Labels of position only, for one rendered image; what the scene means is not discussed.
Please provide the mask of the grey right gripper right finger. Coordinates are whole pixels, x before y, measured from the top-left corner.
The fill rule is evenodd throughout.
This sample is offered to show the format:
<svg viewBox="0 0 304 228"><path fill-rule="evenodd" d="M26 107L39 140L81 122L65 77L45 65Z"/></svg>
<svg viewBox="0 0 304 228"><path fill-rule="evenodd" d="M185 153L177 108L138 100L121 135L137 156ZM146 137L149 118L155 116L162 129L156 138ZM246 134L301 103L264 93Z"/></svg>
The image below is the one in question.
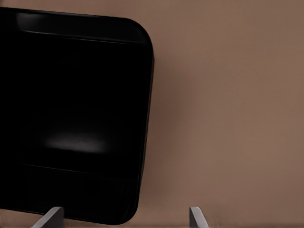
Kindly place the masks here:
<svg viewBox="0 0 304 228"><path fill-rule="evenodd" d="M209 228L209 225L199 207L190 207L190 209L189 209L189 227L190 228Z"/></svg>

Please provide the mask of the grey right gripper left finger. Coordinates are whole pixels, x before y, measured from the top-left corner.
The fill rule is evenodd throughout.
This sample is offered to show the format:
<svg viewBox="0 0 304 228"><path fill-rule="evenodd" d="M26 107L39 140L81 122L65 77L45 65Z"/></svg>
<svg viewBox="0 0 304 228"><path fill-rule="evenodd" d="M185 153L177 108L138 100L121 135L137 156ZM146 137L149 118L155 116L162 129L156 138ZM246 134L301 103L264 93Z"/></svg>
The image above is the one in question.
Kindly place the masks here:
<svg viewBox="0 0 304 228"><path fill-rule="evenodd" d="M63 207L53 207L31 228L64 228Z"/></svg>

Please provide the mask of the black rectangular tray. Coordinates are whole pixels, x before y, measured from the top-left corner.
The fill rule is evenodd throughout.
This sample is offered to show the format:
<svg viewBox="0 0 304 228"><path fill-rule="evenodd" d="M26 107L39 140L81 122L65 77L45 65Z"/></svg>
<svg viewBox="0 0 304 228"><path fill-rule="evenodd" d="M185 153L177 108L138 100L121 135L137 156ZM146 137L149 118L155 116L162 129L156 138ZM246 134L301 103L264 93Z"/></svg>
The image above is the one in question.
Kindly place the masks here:
<svg viewBox="0 0 304 228"><path fill-rule="evenodd" d="M0 7L0 208L129 221L153 68L134 20Z"/></svg>

